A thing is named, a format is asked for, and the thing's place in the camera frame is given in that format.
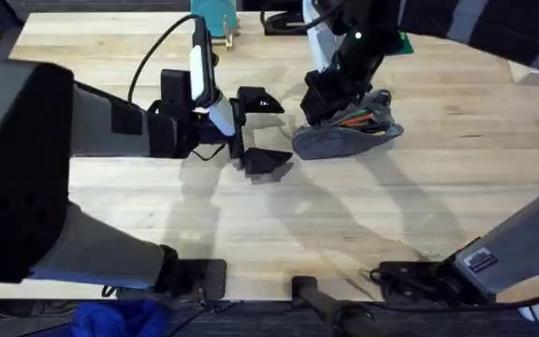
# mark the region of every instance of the black mount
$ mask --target black mount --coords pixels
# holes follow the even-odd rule
[[[115,290],[118,300],[194,300],[203,307],[208,306],[208,301],[221,300],[224,297],[227,269],[224,260],[178,259],[178,253],[174,249],[165,245],[160,247],[164,250],[164,261],[153,289],[105,286],[103,297],[111,296]]]
[[[237,159],[245,174],[267,174],[286,163],[291,153],[259,148],[244,149],[242,128],[247,113],[284,113],[280,103],[264,88],[240,87],[236,98],[230,98],[234,114],[235,134],[225,136],[205,113],[194,112],[190,93],[190,72],[162,71],[161,101],[153,103],[148,113],[166,115],[175,122],[175,158],[187,157],[199,144],[227,144],[231,159]]]
[[[372,282],[380,286],[388,303],[450,307],[492,303],[493,294],[484,294],[455,268],[455,255],[442,262],[382,262],[370,271]]]

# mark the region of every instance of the wire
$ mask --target wire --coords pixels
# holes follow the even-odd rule
[[[151,55],[159,48],[159,46],[168,38],[168,36],[181,24],[191,20],[191,19],[200,19],[201,17],[195,14],[188,14],[183,17],[181,17],[178,21],[174,22],[167,31],[162,34],[162,36],[157,39],[157,41],[151,46],[149,51],[145,54],[145,57],[140,61],[140,64],[137,67],[137,71],[135,71],[135,75],[132,78],[132,81],[130,82],[130,87],[128,88],[128,103],[132,103],[132,96],[135,91],[135,87],[137,86],[138,77],[140,76],[140,72],[142,71],[142,68],[145,67],[147,62],[149,62],[149,58],[151,58]]]
[[[183,320],[181,324],[179,324],[174,330],[172,330],[166,337],[172,337],[176,335],[176,333],[180,332],[180,330],[184,329],[187,325],[191,324],[195,319],[199,318],[201,315],[205,314],[207,310],[199,310],[196,314],[186,318]]]
[[[266,11],[269,9],[270,5],[274,3],[274,0],[269,0],[264,3],[263,8],[261,9],[261,12],[259,12],[259,20],[261,21],[261,24],[263,24],[263,27],[271,31],[273,33],[278,34],[293,34],[293,33],[300,33],[300,32],[306,32],[307,30],[314,28],[316,25],[320,24],[321,22],[325,21],[328,17],[330,17],[332,14],[334,14],[337,10],[339,10],[344,4],[346,4],[348,0],[341,0],[338,4],[334,5],[334,7],[330,8],[326,13],[320,15],[318,18],[314,19],[313,21],[302,25],[300,27],[292,28],[292,29],[280,29],[280,28],[274,28],[270,27],[268,23],[266,22]]]
[[[224,150],[225,147],[226,147],[226,144],[225,144],[225,143],[222,144],[219,148],[217,148],[217,149],[215,150],[215,152],[214,152],[213,154],[211,154],[211,156],[209,156],[209,157],[207,157],[207,158],[204,157],[204,156],[202,156],[201,154],[199,154],[199,153],[198,153],[197,151],[195,151],[195,150],[193,150],[192,153],[195,154],[197,157],[199,157],[199,159],[201,159],[202,161],[210,161],[210,160],[212,160],[213,158],[215,158],[215,156],[216,156],[217,154],[219,154],[220,151]]]
[[[211,313],[214,313],[214,314],[225,313],[226,311],[232,309],[237,304],[238,303],[230,303],[224,308],[213,309],[213,311],[211,311]],[[196,320],[197,318],[199,318],[200,316],[202,316],[203,314],[205,314],[207,312],[209,312],[207,309],[201,309],[201,310],[197,311],[194,315],[184,319],[183,322],[180,323],[178,326],[176,326],[176,328],[174,328],[174,330],[172,330],[166,337],[172,337],[172,336],[176,335],[176,333],[180,332],[186,326],[191,324],[194,320]]]

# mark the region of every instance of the butcher block table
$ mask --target butcher block table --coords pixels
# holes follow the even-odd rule
[[[54,62],[120,97],[143,55],[185,13],[33,14],[11,57]],[[265,37],[239,13],[235,49],[214,47],[218,86],[262,86],[284,115],[256,115],[246,146],[291,150],[313,62],[306,37]],[[163,68],[188,68],[193,23],[145,66],[135,101],[160,97]],[[227,261],[226,299],[288,300],[294,275],[338,299],[381,300],[358,273],[384,260],[441,260],[539,195],[539,87],[517,86],[508,63],[450,41],[410,36],[415,54],[389,57],[374,78],[394,95],[404,134],[349,158],[302,161],[276,183],[253,183],[226,151],[210,162],[71,160],[70,198],[94,217],[184,258]],[[211,154],[214,147],[198,149]],[[0,285],[0,298],[98,299],[100,286]],[[500,300],[539,295],[539,277]]]

